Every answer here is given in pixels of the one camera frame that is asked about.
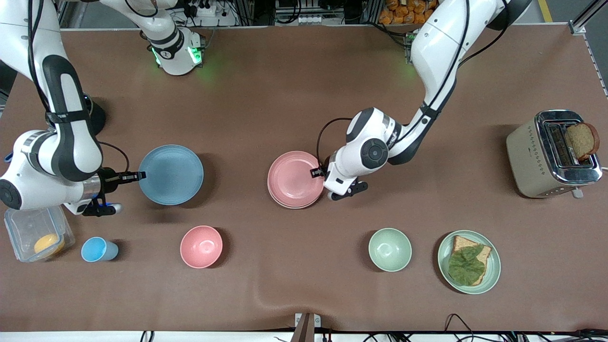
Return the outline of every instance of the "pink plate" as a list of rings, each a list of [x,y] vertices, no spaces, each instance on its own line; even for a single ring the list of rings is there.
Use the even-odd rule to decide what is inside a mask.
[[[323,192],[323,178],[313,178],[310,170],[319,162],[310,153],[287,152],[278,157],[268,171],[268,191],[279,204],[299,209],[313,204]]]
[[[193,268],[205,268],[218,260],[222,247],[222,237],[215,228],[198,226],[184,235],[179,246],[179,253],[186,265]]]

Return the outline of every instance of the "toaster slot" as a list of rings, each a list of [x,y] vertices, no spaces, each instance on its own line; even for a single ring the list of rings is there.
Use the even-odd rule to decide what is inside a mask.
[[[576,122],[546,123],[545,127],[549,132],[554,158],[559,167],[590,167],[593,165],[590,158],[583,161],[576,159],[573,149],[565,138],[568,127],[576,124]]]

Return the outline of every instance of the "lettuce leaf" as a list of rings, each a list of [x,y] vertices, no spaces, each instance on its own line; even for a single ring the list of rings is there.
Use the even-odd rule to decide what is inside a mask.
[[[484,245],[464,247],[452,254],[447,273],[460,285],[471,286],[486,271],[483,262],[477,260]]]

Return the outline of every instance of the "sandwich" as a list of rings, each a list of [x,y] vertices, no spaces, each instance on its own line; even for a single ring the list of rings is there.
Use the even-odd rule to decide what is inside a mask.
[[[492,248],[462,236],[454,237],[454,247],[449,259],[448,274],[454,282],[463,286],[482,283],[488,267]]]

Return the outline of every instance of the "toaster lever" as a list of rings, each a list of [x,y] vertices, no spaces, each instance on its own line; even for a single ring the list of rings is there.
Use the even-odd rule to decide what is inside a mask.
[[[572,190],[572,197],[576,198],[577,200],[580,200],[582,198],[582,190],[578,187],[575,187]]]

